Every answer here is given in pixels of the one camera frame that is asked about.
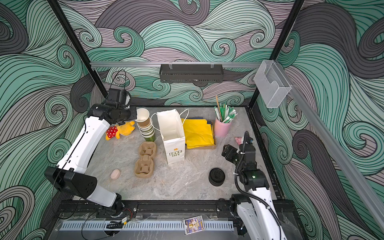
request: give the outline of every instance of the black lid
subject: black lid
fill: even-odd
[[[209,182],[213,186],[221,186],[225,180],[225,174],[220,168],[212,168],[208,176]]]

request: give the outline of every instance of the card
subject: card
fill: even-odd
[[[183,220],[184,229],[186,234],[204,231],[203,217],[191,217]]]

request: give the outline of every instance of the bag handle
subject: bag handle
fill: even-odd
[[[184,121],[183,121],[183,124],[182,125],[184,125],[184,122],[185,122],[185,120],[187,119],[187,117],[188,117],[188,115],[189,115],[189,108],[187,108],[186,110],[184,110],[182,113],[180,113],[179,115],[181,116],[181,114],[183,114],[185,111],[187,111],[188,110],[188,113],[187,113],[187,115],[185,116],[185,118],[184,118]]]
[[[155,114],[156,114],[156,116],[158,116],[157,113],[152,114],[152,116],[151,116],[151,125],[153,126],[154,129],[160,131],[159,129],[157,129],[157,128],[155,127],[155,125],[153,125],[152,117],[153,117],[153,115],[155,115]]]

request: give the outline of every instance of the yellow napkin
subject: yellow napkin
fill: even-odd
[[[186,119],[183,128],[188,149],[215,145],[212,127],[206,119]]]

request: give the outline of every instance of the white paper bag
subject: white paper bag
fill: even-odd
[[[157,115],[157,120],[159,122],[159,128],[157,129],[161,133],[161,138],[163,139],[164,148],[167,155],[168,164],[179,162],[184,160],[185,156],[185,134],[183,129],[183,124],[181,122],[180,115],[176,109],[157,112],[152,114],[151,123],[153,115]]]

